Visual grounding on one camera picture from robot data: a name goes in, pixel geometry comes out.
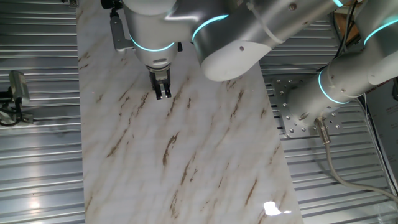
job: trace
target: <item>black cable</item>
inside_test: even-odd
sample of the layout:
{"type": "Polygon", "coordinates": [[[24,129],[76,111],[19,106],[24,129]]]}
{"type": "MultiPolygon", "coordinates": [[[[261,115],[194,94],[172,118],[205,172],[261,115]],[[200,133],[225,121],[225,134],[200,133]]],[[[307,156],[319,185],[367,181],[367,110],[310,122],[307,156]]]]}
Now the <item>black cable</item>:
{"type": "MultiPolygon", "coordinates": [[[[371,125],[371,128],[372,128],[372,130],[373,130],[373,133],[376,135],[376,127],[375,127],[375,125],[374,125],[374,121],[373,121],[373,119],[372,119],[372,115],[371,115],[371,112],[370,112],[370,110],[369,110],[369,107],[368,106],[366,106],[366,104],[365,104],[365,98],[364,98],[364,96],[359,96],[358,97],[358,100],[359,100],[359,102],[362,104],[362,107],[365,109],[367,109],[367,111],[365,112],[367,115],[368,115],[368,119],[369,119],[369,123],[370,123],[370,125],[371,125]]],[[[377,144],[377,150],[379,151],[379,153],[380,153],[380,155],[381,155],[381,162],[384,164],[384,167],[387,169],[387,162],[386,162],[386,160],[384,159],[384,157],[383,157],[383,152],[381,151],[381,144],[380,144],[380,141],[379,141],[379,138],[377,137],[377,136],[375,136],[375,140],[376,140],[376,144],[377,144]]],[[[387,172],[386,172],[386,174],[387,174],[387,178],[390,180],[390,183],[392,184],[392,187],[394,188],[393,190],[395,190],[395,192],[397,192],[398,193],[398,189],[397,189],[397,187],[395,186],[395,184],[394,184],[394,181],[393,181],[393,179],[392,179],[392,177],[391,177],[391,175],[390,175],[390,173],[388,172],[388,170],[387,170],[387,172]]]]}
{"type": "Polygon", "coordinates": [[[7,114],[19,114],[19,112],[17,112],[17,111],[8,111],[3,108],[0,108],[0,111],[3,113],[7,113],[7,114]]]}
{"type": "Polygon", "coordinates": [[[339,47],[338,47],[338,50],[337,50],[337,52],[336,52],[336,55],[335,55],[334,59],[336,59],[336,58],[340,55],[341,50],[343,50],[343,46],[344,46],[344,45],[346,44],[346,42],[347,42],[347,38],[348,38],[349,33],[351,32],[351,29],[352,29],[351,26],[354,25],[354,24],[351,24],[351,23],[353,22],[354,11],[355,11],[355,8],[356,8],[356,5],[357,5],[357,4],[358,4],[358,1],[355,0],[355,3],[354,3],[354,5],[353,5],[353,8],[352,8],[351,12],[349,13],[348,26],[346,27],[345,37],[343,38],[343,41],[340,42],[340,45],[339,45],[339,47]]]}
{"type": "Polygon", "coordinates": [[[22,98],[18,98],[15,101],[15,106],[16,106],[16,114],[19,114],[19,117],[17,117],[16,121],[12,124],[5,124],[3,122],[0,121],[0,126],[4,126],[4,127],[12,127],[15,126],[17,124],[19,124],[22,121],[22,110],[21,110],[21,104],[22,104],[22,98]]]}

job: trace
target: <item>marble surface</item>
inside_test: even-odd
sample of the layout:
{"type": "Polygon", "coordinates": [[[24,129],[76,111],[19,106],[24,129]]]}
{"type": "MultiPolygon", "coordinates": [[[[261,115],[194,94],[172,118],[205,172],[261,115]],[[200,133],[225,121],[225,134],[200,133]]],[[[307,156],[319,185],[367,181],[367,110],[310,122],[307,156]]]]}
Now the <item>marble surface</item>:
{"type": "Polygon", "coordinates": [[[97,0],[80,2],[78,54],[86,223],[303,223],[258,64],[213,82],[184,43],[157,101],[97,0]]]}

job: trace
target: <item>cable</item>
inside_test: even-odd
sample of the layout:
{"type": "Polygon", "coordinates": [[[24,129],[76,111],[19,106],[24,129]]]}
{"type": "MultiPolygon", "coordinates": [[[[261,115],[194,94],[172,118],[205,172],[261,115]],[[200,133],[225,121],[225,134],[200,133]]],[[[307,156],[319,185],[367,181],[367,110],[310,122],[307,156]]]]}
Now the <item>cable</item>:
{"type": "MultiPolygon", "coordinates": [[[[379,138],[376,137],[376,133],[377,133],[376,127],[374,125],[371,113],[369,111],[368,104],[366,103],[366,93],[364,93],[363,96],[358,97],[357,101],[362,106],[362,109],[365,111],[366,122],[368,123],[368,125],[371,128],[369,130],[369,132],[370,132],[370,134],[372,136],[373,141],[376,143],[375,147],[377,149],[380,161],[382,162],[381,165],[383,167],[383,170],[388,169],[386,158],[384,158],[384,156],[383,156],[385,152],[382,151],[381,143],[379,142],[379,138]]],[[[393,188],[395,193],[398,193],[398,189],[397,189],[397,187],[395,185],[395,181],[391,177],[391,174],[390,174],[390,172],[388,172],[388,170],[386,171],[386,176],[388,178],[389,185],[391,186],[391,188],[393,188]]]]}
{"type": "Polygon", "coordinates": [[[326,128],[326,124],[324,122],[323,118],[317,118],[316,120],[317,122],[317,126],[320,132],[320,137],[322,139],[323,144],[325,145],[325,149],[326,149],[326,159],[328,161],[328,165],[329,165],[329,169],[330,169],[330,173],[332,174],[332,176],[341,184],[343,184],[346,187],[352,187],[352,188],[356,188],[356,189],[361,189],[361,190],[371,190],[374,192],[378,192],[380,194],[384,194],[385,196],[393,199],[393,201],[395,201],[396,203],[398,203],[398,197],[396,197],[395,195],[393,195],[390,192],[387,192],[383,189],[377,188],[377,187],[373,187],[373,186],[369,186],[369,185],[363,185],[363,184],[354,184],[348,181],[343,180],[336,172],[335,167],[333,167],[333,163],[331,161],[331,153],[330,153],[330,137],[329,137],[329,133],[328,130],[326,128]]]}
{"type": "Polygon", "coordinates": [[[347,42],[348,35],[349,35],[349,33],[351,32],[351,30],[352,30],[352,28],[354,26],[354,24],[353,23],[351,24],[351,22],[353,20],[354,11],[355,11],[355,8],[356,8],[357,4],[358,4],[358,1],[355,0],[354,4],[352,4],[351,7],[349,8],[349,11],[348,11],[349,14],[347,14],[347,23],[346,23],[346,30],[345,30],[344,38],[340,42],[340,45],[338,47],[338,50],[336,52],[336,55],[335,55],[334,59],[337,58],[340,55],[341,51],[343,50],[343,47],[345,46],[345,44],[347,42]]]}
{"type": "Polygon", "coordinates": [[[350,183],[348,181],[343,180],[336,172],[335,168],[333,167],[333,163],[331,161],[331,153],[330,153],[330,143],[325,143],[325,148],[326,148],[326,158],[328,160],[328,165],[330,168],[330,172],[332,174],[332,176],[341,184],[343,184],[346,187],[352,187],[352,188],[356,188],[356,189],[361,189],[361,190],[371,190],[374,192],[378,192],[380,194],[384,194],[385,196],[393,199],[396,203],[398,203],[398,197],[396,197],[395,195],[393,195],[390,192],[387,192],[383,189],[377,188],[377,187],[373,187],[373,186],[369,186],[369,185],[363,185],[363,184],[353,184],[350,183]]]}
{"type": "MultiPolygon", "coordinates": [[[[4,126],[4,127],[12,127],[15,126],[17,124],[19,124],[22,121],[22,110],[21,110],[21,104],[22,104],[22,98],[18,98],[15,101],[15,107],[16,107],[16,114],[19,114],[19,117],[17,117],[16,121],[14,123],[11,124],[6,124],[0,121],[0,126],[4,126]]],[[[12,111],[7,111],[5,113],[10,113],[10,114],[15,114],[12,111]]]]}
{"type": "Polygon", "coordinates": [[[19,112],[17,112],[17,111],[8,111],[3,108],[0,108],[0,111],[3,113],[7,113],[7,114],[19,114],[19,112]]]}

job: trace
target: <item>metal bracket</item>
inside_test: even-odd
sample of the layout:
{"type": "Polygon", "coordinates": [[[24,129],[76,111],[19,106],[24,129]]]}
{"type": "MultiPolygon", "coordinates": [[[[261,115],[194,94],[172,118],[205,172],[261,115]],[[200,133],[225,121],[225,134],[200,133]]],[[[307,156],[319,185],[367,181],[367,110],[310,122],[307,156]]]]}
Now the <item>metal bracket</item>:
{"type": "Polygon", "coordinates": [[[126,49],[134,48],[132,40],[127,40],[124,37],[122,20],[120,20],[119,16],[111,17],[111,30],[112,30],[113,45],[118,52],[123,52],[126,49]]]}
{"type": "MultiPolygon", "coordinates": [[[[289,110],[289,104],[287,103],[287,95],[289,90],[294,88],[299,82],[293,80],[278,79],[272,82],[272,86],[275,90],[275,98],[277,100],[277,107],[280,111],[281,118],[285,127],[285,135],[289,138],[302,138],[310,136],[319,136],[318,128],[315,123],[311,126],[307,126],[304,122],[294,119],[292,113],[289,110]]],[[[326,128],[328,128],[329,134],[339,134],[343,132],[343,125],[338,116],[338,113],[331,113],[325,119],[326,128]]]]}
{"type": "Polygon", "coordinates": [[[79,6],[79,0],[68,0],[68,4],[70,8],[77,8],[79,6]]]}

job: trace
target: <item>glowing blue ring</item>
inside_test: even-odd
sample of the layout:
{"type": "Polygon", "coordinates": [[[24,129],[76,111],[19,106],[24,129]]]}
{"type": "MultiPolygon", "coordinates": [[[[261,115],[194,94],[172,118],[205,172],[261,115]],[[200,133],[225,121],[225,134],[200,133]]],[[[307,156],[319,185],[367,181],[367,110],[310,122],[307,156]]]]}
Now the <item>glowing blue ring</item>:
{"type": "Polygon", "coordinates": [[[333,0],[338,7],[344,6],[339,0],[333,0]]]}
{"type": "Polygon", "coordinates": [[[200,25],[200,26],[194,31],[194,33],[193,33],[193,35],[192,35],[192,42],[193,42],[195,36],[197,35],[197,33],[199,32],[199,30],[201,30],[202,28],[204,28],[205,26],[207,26],[208,24],[210,24],[210,23],[212,23],[212,22],[220,21],[220,20],[225,19],[225,18],[227,18],[227,17],[228,17],[228,15],[217,16],[217,17],[214,17],[214,18],[209,19],[209,20],[207,20],[206,22],[204,22],[202,25],[200,25]]]}
{"type": "Polygon", "coordinates": [[[366,45],[366,42],[367,42],[374,34],[376,34],[376,33],[379,32],[380,30],[382,30],[382,29],[386,28],[387,26],[392,25],[392,24],[394,24],[394,23],[396,23],[396,22],[398,22],[398,19],[397,19],[397,20],[394,20],[394,21],[392,21],[392,22],[389,22],[389,23],[387,23],[387,24],[384,24],[383,26],[380,26],[379,28],[377,28],[375,31],[373,31],[371,34],[368,35],[368,37],[365,39],[364,45],[366,45]]]}
{"type": "Polygon", "coordinates": [[[174,45],[174,43],[171,43],[169,46],[164,47],[164,48],[162,48],[162,49],[148,49],[148,48],[145,48],[145,47],[143,47],[143,46],[137,44],[137,42],[134,41],[134,39],[131,37],[131,35],[130,35],[130,38],[131,38],[131,40],[134,42],[134,44],[135,44],[137,47],[141,48],[142,50],[149,51],[149,52],[160,52],[160,51],[163,51],[163,50],[167,50],[167,49],[171,48],[171,46],[174,45]]]}
{"type": "Polygon", "coordinates": [[[336,101],[336,100],[330,98],[330,96],[328,96],[328,95],[325,93],[325,91],[323,90],[322,85],[321,85],[321,74],[322,74],[322,72],[319,73],[319,77],[318,77],[318,83],[319,83],[319,87],[321,88],[322,93],[323,93],[329,100],[331,100],[331,101],[333,101],[333,102],[335,102],[335,103],[346,104],[346,103],[342,103],[342,102],[339,102],[339,101],[336,101]]]}

